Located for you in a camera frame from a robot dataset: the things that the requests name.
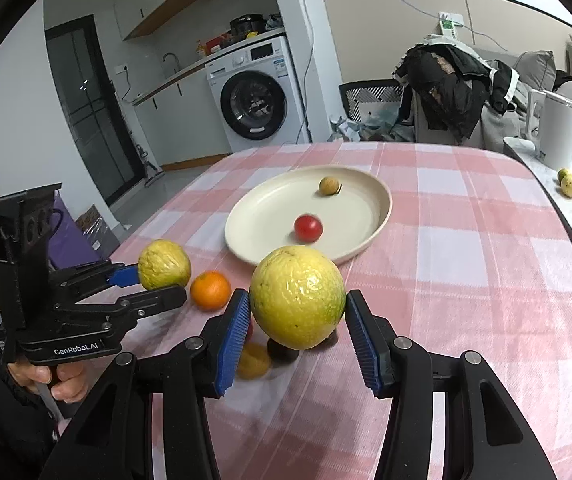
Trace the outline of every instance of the dining table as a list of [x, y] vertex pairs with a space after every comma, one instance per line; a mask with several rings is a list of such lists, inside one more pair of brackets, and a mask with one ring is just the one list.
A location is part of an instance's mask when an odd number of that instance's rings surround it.
[[[285, 144], [233, 153], [166, 203], [112, 255], [135, 263], [156, 238], [180, 244], [192, 276], [222, 272], [249, 288], [254, 267], [224, 239], [226, 218], [250, 189], [294, 168], [333, 164], [378, 177], [392, 213], [372, 245], [339, 270], [373, 314], [429, 352], [486, 359], [521, 409], [559, 480], [572, 480], [572, 244], [537, 180], [501, 153], [394, 142]], [[106, 302], [130, 293], [107, 290]], [[123, 347], [138, 357], [198, 335], [216, 313], [190, 299], [139, 320]], [[302, 351], [255, 380], [207, 399], [223, 480], [369, 480], [391, 401], [373, 397], [344, 321], [338, 342]], [[253, 340], [267, 336], [255, 324]], [[153, 466], [165, 478], [162, 402], [153, 399]], [[444, 462], [443, 394], [434, 394], [429, 478]]]

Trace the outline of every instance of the white kettle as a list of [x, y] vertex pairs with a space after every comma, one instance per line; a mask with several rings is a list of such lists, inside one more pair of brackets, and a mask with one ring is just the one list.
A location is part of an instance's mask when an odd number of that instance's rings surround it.
[[[541, 105], [540, 127], [531, 130], [535, 104]], [[526, 138], [535, 144], [537, 158], [549, 168], [559, 171], [572, 161], [572, 101], [549, 91], [528, 93]]]

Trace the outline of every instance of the lemon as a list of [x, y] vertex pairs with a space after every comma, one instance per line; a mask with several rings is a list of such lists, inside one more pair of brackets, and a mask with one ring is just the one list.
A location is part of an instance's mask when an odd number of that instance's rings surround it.
[[139, 255], [139, 281], [145, 289], [188, 285], [191, 261], [181, 246], [170, 240], [155, 240]]
[[569, 173], [570, 170], [568, 168], [562, 168], [561, 170], [557, 171], [557, 181], [559, 182], [560, 185], [564, 177]]
[[271, 358], [265, 346], [257, 343], [243, 345], [242, 354], [237, 364], [237, 377], [242, 379], [256, 379], [265, 375], [271, 367]]
[[319, 183], [319, 192], [322, 195], [336, 195], [339, 193], [339, 190], [341, 190], [341, 184], [339, 184], [339, 180], [333, 176], [325, 176]]
[[272, 251], [250, 284], [255, 321], [277, 343], [293, 350], [318, 345], [336, 328], [346, 302], [339, 269], [307, 246]]
[[572, 175], [567, 173], [566, 176], [562, 179], [562, 191], [567, 197], [572, 198]]

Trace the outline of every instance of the washing machine door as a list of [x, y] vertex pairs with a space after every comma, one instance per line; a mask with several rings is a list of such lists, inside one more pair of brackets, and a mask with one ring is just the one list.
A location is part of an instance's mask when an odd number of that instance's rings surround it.
[[269, 75], [240, 72], [226, 81], [221, 90], [221, 113], [226, 123], [245, 139], [267, 139], [286, 118], [286, 96]]

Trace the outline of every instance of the floor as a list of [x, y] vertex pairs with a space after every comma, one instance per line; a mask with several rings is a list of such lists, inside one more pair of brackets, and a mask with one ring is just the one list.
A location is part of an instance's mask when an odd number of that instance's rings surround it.
[[123, 243], [127, 240], [161, 206], [208, 168], [209, 166], [199, 166], [186, 170], [166, 171], [150, 187], [140, 189], [125, 203], [120, 204], [118, 209], [113, 211], [115, 218], [126, 228], [120, 234], [117, 233], [119, 241]]

